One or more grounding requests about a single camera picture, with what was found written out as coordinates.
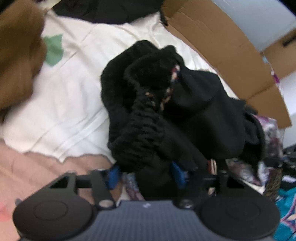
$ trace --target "pink fabric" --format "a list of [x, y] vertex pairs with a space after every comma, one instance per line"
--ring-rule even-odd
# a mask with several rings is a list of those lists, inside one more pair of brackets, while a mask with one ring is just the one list
[[[19, 239], [12, 222], [16, 199], [24, 200], [68, 170], [83, 175], [92, 169], [110, 167], [111, 163], [104, 156], [69, 157], [61, 164], [55, 158], [41, 154], [20, 154], [0, 141], [0, 240]], [[118, 200], [121, 191], [120, 183], [111, 192], [115, 200]], [[80, 195], [92, 202], [90, 190], [80, 191]]]

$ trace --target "white cloth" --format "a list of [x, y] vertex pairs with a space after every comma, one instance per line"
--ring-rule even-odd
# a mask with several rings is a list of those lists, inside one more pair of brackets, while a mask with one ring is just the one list
[[[159, 13], [131, 24], [92, 24], [46, 15], [43, 36], [62, 34], [63, 58], [44, 63], [32, 97], [15, 106], [3, 124], [6, 144], [17, 151], [37, 152], [63, 162], [68, 156], [102, 154], [115, 163], [107, 148], [109, 118], [101, 100], [100, 75], [106, 64], [136, 41], [156, 47], [174, 45], [190, 69], [215, 73], [194, 50], [169, 33]], [[222, 81], [228, 95], [236, 97]]]

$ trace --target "brown woven fabric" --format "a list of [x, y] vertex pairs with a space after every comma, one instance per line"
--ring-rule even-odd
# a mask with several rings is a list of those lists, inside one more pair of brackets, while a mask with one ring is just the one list
[[28, 99], [46, 55], [44, 14], [32, 0], [15, 0], [0, 13], [0, 116]]

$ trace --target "brown cardboard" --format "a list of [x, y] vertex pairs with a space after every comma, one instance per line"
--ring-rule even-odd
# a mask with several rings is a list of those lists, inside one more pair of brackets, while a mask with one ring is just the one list
[[262, 52], [280, 79], [296, 70], [296, 41], [283, 47], [283, 42], [290, 39], [295, 34], [296, 29]]
[[168, 30], [194, 46], [239, 98], [260, 114], [276, 118], [279, 126], [291, 126], [269, 67], [227, 14], [211, 0], [165, 0], [163, 6]]

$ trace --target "green patch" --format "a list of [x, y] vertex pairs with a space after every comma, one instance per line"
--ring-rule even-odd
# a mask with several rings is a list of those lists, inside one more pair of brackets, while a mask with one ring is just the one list
[[62, 36], [62, 34], [59, 34], [52, 37], [44, 37], [47, 46], [45, 62], [51, 67], [55, 66], [63, 58]]

